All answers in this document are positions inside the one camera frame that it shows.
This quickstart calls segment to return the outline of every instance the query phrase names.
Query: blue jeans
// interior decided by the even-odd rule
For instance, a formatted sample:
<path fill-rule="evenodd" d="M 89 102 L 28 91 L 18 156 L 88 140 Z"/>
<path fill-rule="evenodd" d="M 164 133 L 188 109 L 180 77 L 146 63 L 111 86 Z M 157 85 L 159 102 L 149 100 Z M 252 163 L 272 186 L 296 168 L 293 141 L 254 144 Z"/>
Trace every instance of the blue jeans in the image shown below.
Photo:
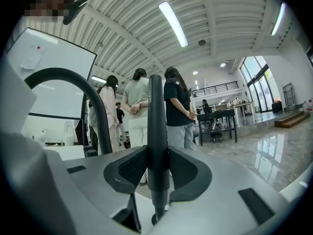
<path fill-rule="evenodd" d="M 182 126 L 166 126 L 167 140 L 169 146 L 196 150 L 196 145 L 192 142 L 194 139 L 194 123 Z"/>

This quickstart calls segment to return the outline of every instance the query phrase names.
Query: fluorescent light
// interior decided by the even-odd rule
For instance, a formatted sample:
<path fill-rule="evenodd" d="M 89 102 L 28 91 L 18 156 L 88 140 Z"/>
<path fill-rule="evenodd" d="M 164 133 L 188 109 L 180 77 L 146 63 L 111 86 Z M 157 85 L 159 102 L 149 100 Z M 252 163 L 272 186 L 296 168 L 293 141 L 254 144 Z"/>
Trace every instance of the fluorescent light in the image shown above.
<path fill-rule="evenodd" d="M 49 86 L 47 86 L 47 85 L 40 84 L 39 86 L 44 87 L 44 88 L 47 88 L 47 89 L 50 89 L 50 90 L 55 90 L 55 88 L 49 87 Z"/>
<path fill-rule="evenodd" d="M 279 10 L 279 14 L 278 14 L 275 26 L 273 28 L 273 31 L 271 32 L 272 36 L 274 36 L 276 34 L 276 31 L 278 30 L 278 27 L 279 27 L 280 22 L 282 21 L 285 9 L 286 9 L 286 4 L 282 3 L 280 6 L 280 10 Z"/>
<path fill-rule="evenodd" d="M 96 80 L 96 81 L 99 81 L 99 82 L 101 82 L 101 83 L 106 83 L 107 81 L 106 80 L 104 80 L 104 79 L 102 79 L 102 78 L 100 78 L 100 77 L 97 77 L 97 76 L 92 76 L 92 79 L 93 80 Z"/>
<path fill-rule="evenodd" d="M 180 26 L 180 23 L 172 10 L 171 6 L 168 2 L 163 2 L 158 5 L 159 9 L 162 11 L 164 16 L 166 17 L 167 21 L 170 23 L 172 29 L 174 30 L 178 41 L 181 45 L 181 47 L 186 47 L 188 45 L 187 39 L 185 37 L 185 34 Z"/>
<path fill-rule="evenodd" d="M 51 37 L 50 35 L 48 34 L 45 34 L 43 32 L 40 32 L 40 31 L 37 31 L 37 30 L 34 30 L 34 29 L 30 29 L 30 28 L 27 28 L 26 29 L 26 32 L 29 33 L 30 35 L 33 35 L 35 37 L 39 37 L 43 40 L 46 40 L 46 41 L 49 41 L 55 45 L 58 44 L 58 39 L 54 38 L 54 37 Z"/>

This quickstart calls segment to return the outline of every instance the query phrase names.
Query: woman in black t-shirt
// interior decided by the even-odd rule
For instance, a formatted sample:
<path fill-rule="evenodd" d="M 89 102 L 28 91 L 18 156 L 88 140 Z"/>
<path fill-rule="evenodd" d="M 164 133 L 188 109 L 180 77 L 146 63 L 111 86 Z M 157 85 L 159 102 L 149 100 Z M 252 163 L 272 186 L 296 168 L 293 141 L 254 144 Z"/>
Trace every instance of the woman in black t-shirt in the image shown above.
<path fill-rule="evenodd" d="M 197 113 L 190 104 L 187 86 L 179 71 L 169 67 L 165 72 L 164 101 L 166 103 L 167 139 L 170 146 L 196 150 L 193 140 L 193 120 Z"/>

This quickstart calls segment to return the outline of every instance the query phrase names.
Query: beige t-shirt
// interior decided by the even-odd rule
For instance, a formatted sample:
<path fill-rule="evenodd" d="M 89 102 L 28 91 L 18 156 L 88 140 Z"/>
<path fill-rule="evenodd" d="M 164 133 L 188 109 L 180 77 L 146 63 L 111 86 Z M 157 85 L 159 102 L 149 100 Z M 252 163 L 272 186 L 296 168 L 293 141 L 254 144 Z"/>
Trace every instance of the beige t-shirt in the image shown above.
<path fill-rule="evenodd" d="M 149 99 L 149 80 L 141 77 L 132 80 L 124 90 L 124 96 L 128 99 L 128 105 L 132 106 Z M 143 118 L 148 116 L 148 107 L 141 108 L 132 118 Z"/>

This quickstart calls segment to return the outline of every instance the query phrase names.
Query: whiteboard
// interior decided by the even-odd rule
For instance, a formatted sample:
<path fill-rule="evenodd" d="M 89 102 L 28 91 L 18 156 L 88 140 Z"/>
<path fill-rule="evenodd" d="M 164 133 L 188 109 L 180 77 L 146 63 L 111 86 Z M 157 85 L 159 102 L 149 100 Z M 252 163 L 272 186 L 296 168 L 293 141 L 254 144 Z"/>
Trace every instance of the whiteboard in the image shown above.
<path fill-rule="evenodd" d="M 74 71 L 88 80 L 96 54 L 60 38 L 27 28 L 12 45 L 7 57 L 22 79 L 38 70 L 57 67 Z M 76 86 L 52 80 L 38 85 L 33 92 L 37 100 L 31 113 L 81 118 L 84 94 Z"/>

